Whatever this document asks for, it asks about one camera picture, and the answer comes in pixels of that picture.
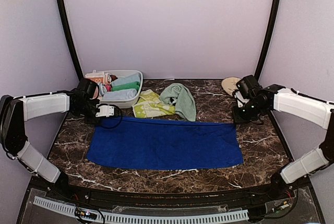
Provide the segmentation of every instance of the basket filled with towels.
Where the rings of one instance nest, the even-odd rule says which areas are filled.
[[[110,70],[86,74],[85,78],[99,85],[96,96],[100,103],[113,104],[119,108],[131,108],[137,103],[143,76],[137,70]]]

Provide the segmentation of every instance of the robotic arm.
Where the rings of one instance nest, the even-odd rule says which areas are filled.
[[[114,115],[111,105],[99,105],[93,99],[98,85],[82,79],[72,91],[50,92],[42,95],[13,98],[2,96],[0,100],[0,141],[6,155],[17,159],[31,173],[38,174],[48,182],[60,188],[68,186],[68,177],[50,163],[28,141],[25,133],[25,121],[52,113],[71,112],[84,115],[87,123],[98,123],[100,117]]]
[[[297,179],[324,169],[334,162],[334,103],[312,98],[279,85],[263,88],[253,75],[241,79],[234,96],[234,123],[256,121],[268,110],[286,112],[311,121],[327,130],[325,141],[300,159],[289,163],[271,177],[269,196],[276,198],[280,189]]]

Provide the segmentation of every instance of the yellow and white patterned towel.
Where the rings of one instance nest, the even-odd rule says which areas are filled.
[[[138,103],[132,106],[136,118],[151,118],[175,114],[175,106],[161,102],[151,89],[141,92]]]

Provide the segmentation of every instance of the sage green towel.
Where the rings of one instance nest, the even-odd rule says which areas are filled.
[[[140,88],[140,83],[135,81],[135,82],[112,87],[111,91],[114,92],[114,91],[120,91],[120,90],[125,90],[125,89],[136,89],[138,92],[139,88]]]
[[[189,89],[182,84],[174,83],[165,88],[160,94],[160,100],[164,104],[175,104],[175,113],[182,118],[196,121],[195,100]]]

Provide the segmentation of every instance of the beige round object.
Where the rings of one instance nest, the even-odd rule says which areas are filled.
[[[221,86],[228,95],[232,96],[234,90],[237,90],[236,83],[241,80],[237,77],[226,78],[221,82]]]

